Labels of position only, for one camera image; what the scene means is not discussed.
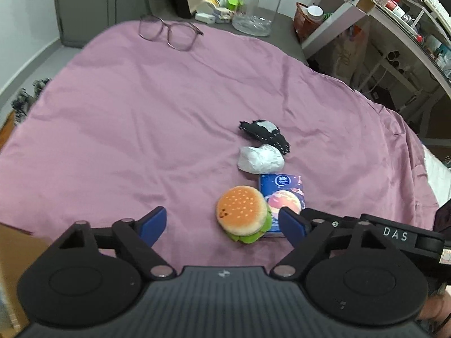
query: keyboard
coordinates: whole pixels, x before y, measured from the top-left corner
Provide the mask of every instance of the keyboard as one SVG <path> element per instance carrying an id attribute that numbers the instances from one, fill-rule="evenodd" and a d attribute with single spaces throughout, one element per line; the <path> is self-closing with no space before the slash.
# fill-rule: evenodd
<path id="1" fill-rule="evenodd" d="M 439 0 L 423 0 L 425 4 L 437 14 L 438 20 L 442 23 L 443 27 L 447 31 L 448 35 L 451 36 L 451 17 L 440 3 Z"/>

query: crumpled white paper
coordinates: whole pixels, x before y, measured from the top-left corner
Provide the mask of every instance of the crumpled white paper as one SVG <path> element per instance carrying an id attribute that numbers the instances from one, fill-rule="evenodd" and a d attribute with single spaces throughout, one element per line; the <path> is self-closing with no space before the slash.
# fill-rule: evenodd
<path id="1" fill-rule="evenodd" d="M 269 144 L 260 147 L 241 147 L 238 167 L 251 174 L 279 172 L 285 165 L 282 154 Z"/>

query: blue tissue package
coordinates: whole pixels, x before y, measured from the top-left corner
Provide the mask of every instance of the blue tissue package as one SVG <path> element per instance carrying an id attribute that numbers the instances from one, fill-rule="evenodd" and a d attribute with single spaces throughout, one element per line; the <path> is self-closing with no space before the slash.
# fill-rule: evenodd
<path id="1" fill-rule="evenodd" d="M 285 206 L 298 214 L 305 208 L 301 177 L 290 174 L 261 174 L 258 187 L 272 213 L 272 226 L 265 236 L 282 237 L 279 229 L 279 210 Z"/>

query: cardboard box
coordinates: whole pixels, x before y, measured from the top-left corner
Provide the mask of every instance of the cardboard box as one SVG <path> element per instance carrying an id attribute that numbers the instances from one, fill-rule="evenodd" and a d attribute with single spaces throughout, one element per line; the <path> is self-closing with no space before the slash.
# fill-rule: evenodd
<path id="1" fill-rule="evenodd" d="M 17 282 L 47 247 L 42 239 L 0 224 L 0 288 L 11 320 L 11 326 L 0 331 L 1 338 L 12 338 L 28 325 L 17 299 Z"/>

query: hand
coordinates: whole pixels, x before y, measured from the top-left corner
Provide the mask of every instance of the hand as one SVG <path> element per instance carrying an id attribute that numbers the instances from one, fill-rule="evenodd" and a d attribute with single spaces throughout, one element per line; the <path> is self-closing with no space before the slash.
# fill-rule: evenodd
<path id="1" fill-rule="evenodd" d="M 451 313 L 451 296 L 448 292 L 444 295 L 436 295 L 429 298 L 421 313 L 419 315 L 420 320 L 432 319 L 441 324 Z M 449 338 L 451 337 L 451 319 L 445 324 L 443 328 L 437 333 L 437 338 Z"/>

